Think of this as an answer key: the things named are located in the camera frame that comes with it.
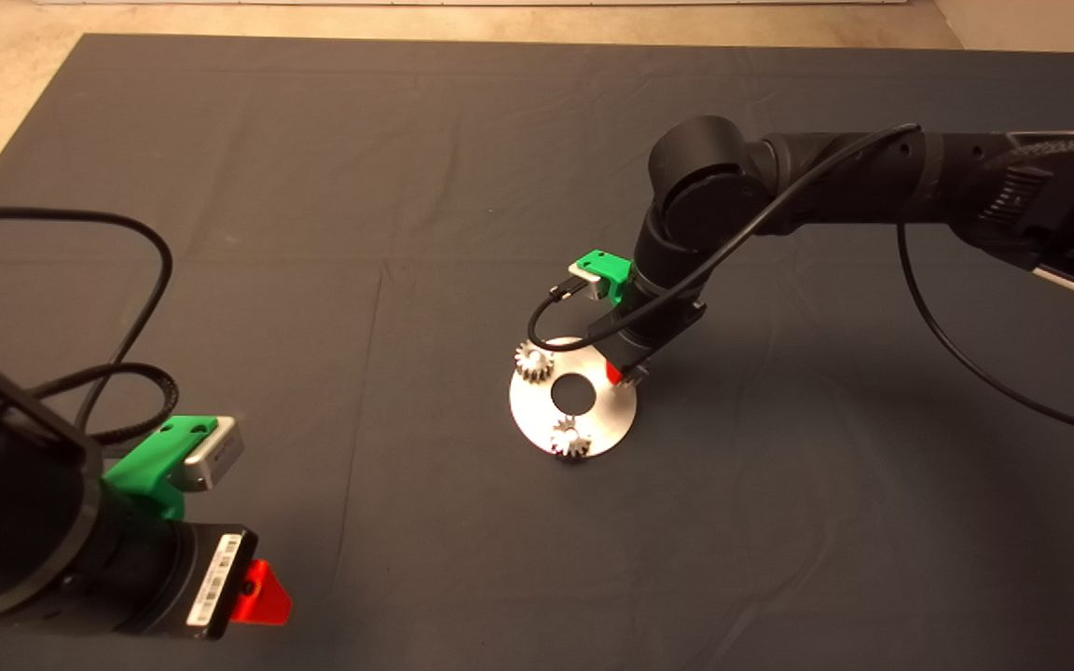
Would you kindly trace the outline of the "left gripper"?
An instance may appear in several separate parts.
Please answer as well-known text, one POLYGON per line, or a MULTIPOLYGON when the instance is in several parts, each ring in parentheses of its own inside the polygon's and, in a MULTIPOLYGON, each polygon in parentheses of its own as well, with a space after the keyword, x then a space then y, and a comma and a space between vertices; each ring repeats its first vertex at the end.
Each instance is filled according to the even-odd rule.
POLYGON ((176 559, 150 622, 154 637, 214 641, 229 622, 287 625, 293 599, 272 565, 255 559, 257 535, 242 524, 175 523, 176 559))

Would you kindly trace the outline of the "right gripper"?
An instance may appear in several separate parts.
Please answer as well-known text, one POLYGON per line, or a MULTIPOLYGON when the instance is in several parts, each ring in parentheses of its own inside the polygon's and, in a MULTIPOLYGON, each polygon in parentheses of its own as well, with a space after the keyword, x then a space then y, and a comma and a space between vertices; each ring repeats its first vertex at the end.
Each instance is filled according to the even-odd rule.
MULTIPOLYGON (((605 363, 605 374, 609 385, 623 386, 624 374, 642 370, 649 358, 655 355, 683 331, 694 326, 705 313, 705 303, 700 301, 700 296, 702 292, 699 289, 683 293, 662 306, 651 317, 594 344, 594 348, 608 361, 605 363)), ((596 336, 654 298, 656 294, 648 292, 644 286, 629 286, 622 301, 613 309, 587 325, 587 335, 596 336)))

